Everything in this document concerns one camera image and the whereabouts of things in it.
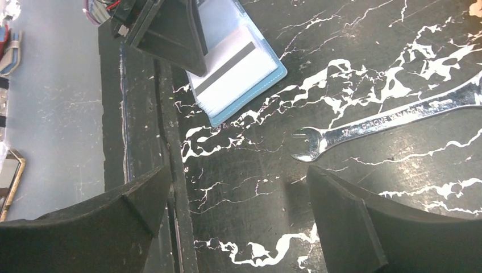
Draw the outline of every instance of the light blue card holder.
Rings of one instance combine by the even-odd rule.
[[[238,0],[201,0],[198,5],[208,52],[240,26],[246,26],[254,39],[256,39],[257,44],[263,47],[263,50],[269,54],[276,64],[273,72],[254,83],[249,90],[219,114],[209,116],[211,125],[217,127],[252,99],[274,86],[274,84],[286,76],[288,71]]]

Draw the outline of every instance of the red wire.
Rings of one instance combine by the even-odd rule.
[[[120,2],[121,2],[121,0],[115,1],[115,3],[113,3],[112,5],[110,5],[110,6],[107,7],[107,10],[110,11],[111,9],[117,7],[117,5],[118,5]]]

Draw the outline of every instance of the chrome wrench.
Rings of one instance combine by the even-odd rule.
[[[303,127],[293,132],[294,138],[306,138],[308,152],[292,154],[302,162],[313,162],[328,149],[356,138],[379,133],[410,122],[419,121],[448,111],[482,104],[482,72],[459,87],[442,94],[397,107],[368,118],[360,119],[333,129]]]

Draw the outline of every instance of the black plastic bracket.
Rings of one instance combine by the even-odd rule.
[[[0,272],[142,272],[172,184],[169,165],[35,220],[0,224]]]
[[[114,37],[202,76],[207,46],[196,0],[121,0],[111,20]]]
[[[315,166],[306,179],[329,272],[482,272],[482,220],[411,208]]]

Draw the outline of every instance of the mirror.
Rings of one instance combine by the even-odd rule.
[[[8,151],[0,172],[0,222],[7,217],[23,169],[25,169],[25,159],[16,150]]]

